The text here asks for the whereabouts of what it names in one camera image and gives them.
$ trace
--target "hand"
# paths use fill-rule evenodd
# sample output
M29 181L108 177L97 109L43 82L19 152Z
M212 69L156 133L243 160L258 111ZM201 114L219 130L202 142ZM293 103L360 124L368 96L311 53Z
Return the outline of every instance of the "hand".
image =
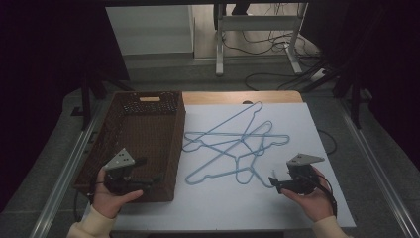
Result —
M143 195L142 190L132 191L123 196L112 194L104 185L105 170L102 168L98 173L96 179L95 196L93 197L93 208L101 213L103 216L113 219L117 216L121 207L134 199Z
M330 191L327 182L323 179L324 175L322 175L315 167L313 167L313 169L315 170L316 174L321 177L321 185ZM299 195L287 189L282 189L281 193L298 203L302 207L305 214L313 222L317 222L334 215L330 201L328 200L325 193L320 189L315 189L308 195Z

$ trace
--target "metal frame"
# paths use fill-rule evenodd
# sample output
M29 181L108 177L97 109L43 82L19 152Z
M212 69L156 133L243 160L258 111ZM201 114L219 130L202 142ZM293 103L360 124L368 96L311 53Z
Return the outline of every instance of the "metal frame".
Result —
M53 224L53 220L64 198L65 192L71 182L72 176L80 163L83 151L89 141L90 135L96 126L98 116L102 110L102 102L96 102L93 105L93 117L86 129L80 133L76 145L73 148L67 163L64 165L58 180L56 181L49 199L41 212L34 229L31 232L31 238L46 237Z
M297 36L303 22L307 3L301 3L297 16L223 16L223 4L218 9L216 75L223 75L223 32L224 31L287 31L292 30L290 44L284 44L287 57L295 74L302 73L294 53Z
M355 142L358 144L362 154L364 155L367 165L373 174L373 177L376 179L376 182L383 193L386 201L389 204L391 211L393 212L397 222L399 223L402 231L405 234L405 237L418 238L420 237L419 231L414 224L413 219L407 208L404 205L401 197L398 195L397 191L393 187L392 183L388 179L385 171L380 165L376 155L371 149L368 140L365 138L365 135L362 130L358 129L352 121L350 115L350 110L346 104L345 99L340 100L340 108L342 109L343 118L346 121L347 126L352 133Z

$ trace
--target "white table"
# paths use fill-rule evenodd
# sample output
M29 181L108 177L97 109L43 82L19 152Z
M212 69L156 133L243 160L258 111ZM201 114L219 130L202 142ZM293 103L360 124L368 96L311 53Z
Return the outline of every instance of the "white table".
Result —
M186 105L185 131L208 131L248 106ZM242 117L240 120L230 121L230 125L220 127L220 130L241 132L249 122L246 114L242 114ZM325 158L325 162L314 166L326 176L333 187L338 202L338 222L342 227L355 227L306 104L264 104L262 110L256 114L252 126L265 120L270 120L273 124L270 133L287 134L290 142L284 146L269 148L259 158L256 170L262 178L267 181L268 177L272 177L272 171L275 171L279 180L290 179L285 162L297 153ZM279 195L275 188L266 188L257 179L253 178L248 184L238 184L235 176L230 175L208 178L197 185L187 184L185 178L213 156L208 150L201 149L191 153L182 152L174 201L126 204L114 229L152 233L310 228L312 222L297 204ZM229 170L232 164L232 159L218 160L203 172L211 174L217 170Z

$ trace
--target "tangled hangers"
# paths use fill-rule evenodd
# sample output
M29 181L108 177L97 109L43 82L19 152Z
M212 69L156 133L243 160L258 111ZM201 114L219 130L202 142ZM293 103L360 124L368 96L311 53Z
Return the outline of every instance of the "tangled hangers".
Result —
M235 119L238 119L238 117L252 109L255 109L253 112L253 116L251 120L249 121L246 129L243 133L229 133L229 132L215 132L216 129L221 128L223 125L227 124L228 122L235 121ZM189 174L185 178L185 182L190 185L198 184L206 179L214 179L219 178L227 175L233 175L235 174L236 181L240 184L248 184L253 177L256 177L262 185L265 187L271 188L272 186L265 183L263 178L260 176L256 168L254 167L256 161L260 156L262 156L266 149L270 148L271 146L282 146L287 144L290 141L290 137L288 135L275 135L270 134L269 132L272 129L272 122L271 121L264 121L259 126L257 126L254 130L251 129L251 126L256 118L256 115L258 112L260 112L263 109L263 104L261 102L257 102L255 104L252 104L251 106L245 108L244 110L240 111L239 113L235 114L234 116L228 118L227 120L223 121L222 123L218 124L217 126L213 127L207 132L185 132L184 133L184 139L187 141L185 145L183 146L182 150L184 152L194 152L201 148L209 148L211 150L216 151L219 153L215 157L211 158L208 162L197 168L195 171L193 171L191 174ZM217 136L220 137L221 140L215 143L206 143L204 141L206 136ZM223 140L223 138L232 138L236 137L236 139L228 139ZM256 147L253 148L253 146L247 142L248 139L252 138L260 138L261 141L257 144ZM266 138L280 138L282 139L281 142L271 142L267 143ZM235 156L233 151L236 147L239 145L244 145L245 148L247 148L247 151L245 153L240 154L239 156ZM233 170L215 174L215 175L204 175L202 179L198 180L191 180L191 178L195 175L197 175L200 171L211 165L212 163L216 162L220 158L227 156L229 158L232 158L235 160L235 168ZM240 161L243 158L246 157L252 157L251 163L247 167L240 168ZM245 179L240 180L239 174L242 172L250 172L251 175Z

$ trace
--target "wicker basket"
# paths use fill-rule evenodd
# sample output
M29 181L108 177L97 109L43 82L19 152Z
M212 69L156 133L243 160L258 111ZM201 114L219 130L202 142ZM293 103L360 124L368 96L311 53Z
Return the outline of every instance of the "wicker basket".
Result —
M147 163L133 179L161 177L134 202L171 201L182 149L185 107L181 92L117 92L73 186L84 195L97 172L123 148Z

